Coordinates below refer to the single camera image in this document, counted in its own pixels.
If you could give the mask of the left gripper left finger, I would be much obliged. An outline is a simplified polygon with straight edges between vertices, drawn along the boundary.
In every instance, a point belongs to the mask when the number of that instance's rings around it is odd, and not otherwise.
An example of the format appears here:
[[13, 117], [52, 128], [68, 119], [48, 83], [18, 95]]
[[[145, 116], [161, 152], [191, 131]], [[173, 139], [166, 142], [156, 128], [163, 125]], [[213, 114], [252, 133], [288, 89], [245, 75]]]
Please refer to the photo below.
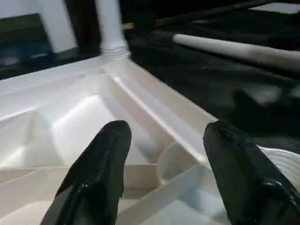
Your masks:
[[126, 121], [104, 125], [71, 165], [41, 224], [115, 224], [131, 140]]

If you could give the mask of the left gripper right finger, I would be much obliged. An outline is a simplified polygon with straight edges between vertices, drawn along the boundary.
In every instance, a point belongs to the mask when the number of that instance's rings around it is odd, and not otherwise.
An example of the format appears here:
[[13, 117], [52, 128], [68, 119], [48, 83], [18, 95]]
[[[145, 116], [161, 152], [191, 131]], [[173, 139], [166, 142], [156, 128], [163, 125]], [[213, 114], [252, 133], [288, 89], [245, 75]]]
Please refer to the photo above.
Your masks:
[[219, 120], [203, 144], [233, 225], [298, 225], [300, 194], [243, 131]]

